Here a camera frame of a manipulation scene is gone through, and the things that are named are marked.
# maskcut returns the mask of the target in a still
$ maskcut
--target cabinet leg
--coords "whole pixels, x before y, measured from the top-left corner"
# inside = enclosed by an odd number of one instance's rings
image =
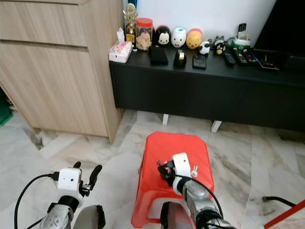
[[[215,121],[213,122],[212,127],[211,127],[211,132],[212,132],[212,133],[216,133],[217,130],[218,130],[218,128],[220,127],[221,123],[222,123],[222,121],[217,121],[217,120],[215,120]]]
[[[167,125],[167,120],[168,120],[168,114],[163,114],[162,125]]]

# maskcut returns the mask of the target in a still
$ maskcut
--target black wallet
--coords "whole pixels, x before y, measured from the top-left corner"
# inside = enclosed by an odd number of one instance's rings
[[[151,56],[152,64],[168,64],[168,60],[164,48],[151,46],[148,49],[148,53]]]

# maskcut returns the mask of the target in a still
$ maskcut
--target glass jar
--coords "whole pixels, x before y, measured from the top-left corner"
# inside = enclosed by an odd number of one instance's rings
[[[136,23],[136,46],[147,50],[153,41],[153,21],[149,18],[138,18]]]

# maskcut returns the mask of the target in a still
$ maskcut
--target marble floor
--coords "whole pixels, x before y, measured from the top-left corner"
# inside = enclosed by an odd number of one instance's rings
[[[305,199],[304,143],[283,141],[277,130],[259,126],[222,123],[214,134],[209,120],[170,116],[168,125],[161,123],[160,114],[127,110],[110,145],[103,137],[49,132],[33,136],[22,117],[14,113],[0,127],[0,229],[13,228],[16,200],[33,177],[70,167],[76,161],[82,162],[84,182],[96,165],[103,166],[84,206],[101,204],[108,229],[132,229],[138,168],[145,139],[155,131],[197,135],[207,143],[215,194],[224,218],[238,229],[263,228],[289,209],[279,202],[262,202],[262,196],[279,196],[294,203]],[[56,201],[51,180],[35,182],[21,201],[19,226],[26,228],[40,219]],[[296,228],[304,220],[303,211],[284,224]],[[144,228],[159,229],[160,225],[146,224]]]

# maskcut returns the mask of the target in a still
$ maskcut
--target television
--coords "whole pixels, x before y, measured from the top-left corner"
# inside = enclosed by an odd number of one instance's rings
[[[305,56],[305,9],[301,0],[277,0],[254,46],[254,51],[283,57]]]

